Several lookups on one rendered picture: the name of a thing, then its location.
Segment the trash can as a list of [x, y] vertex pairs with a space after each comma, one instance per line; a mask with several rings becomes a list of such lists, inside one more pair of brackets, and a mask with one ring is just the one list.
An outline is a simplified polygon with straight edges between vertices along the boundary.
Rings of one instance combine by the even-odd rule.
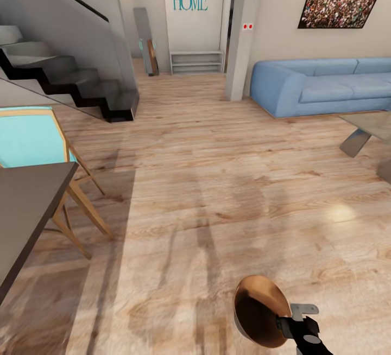
[[291, 318], [292, 311], [280, 288], [261, 275], [248, 275], [237, 286], [234, 320], [240, 333], [261, 347], [282, 347], [288, 339], [277, 328], [276, 315]]

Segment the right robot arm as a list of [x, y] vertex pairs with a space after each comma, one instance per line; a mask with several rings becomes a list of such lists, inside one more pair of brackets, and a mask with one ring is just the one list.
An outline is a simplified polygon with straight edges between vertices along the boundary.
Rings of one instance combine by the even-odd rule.
[[282, 330], [287, 339], [295, 339], [297, 355], [333, 355], [319, 339], [318, 323], [302, 314], [319, 314], [318, 306], [314, 304], [291, 303], [292, 317], [276, 315], [276, 326]]

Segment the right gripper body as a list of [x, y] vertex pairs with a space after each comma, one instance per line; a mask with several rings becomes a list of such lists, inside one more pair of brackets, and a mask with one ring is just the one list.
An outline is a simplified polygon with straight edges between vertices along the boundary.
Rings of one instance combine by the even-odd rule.
[[300, 328], [306, 328], [309, 331], [312, 331], [317, 337], [319, 337], [317, 332], [316, 323], [313, 319], [304, 318], [303, 321], [294, 321], [292, 318], [279, 317], [280, 324], [283, 336], [287, 339], [295, 339], [296, 331]]

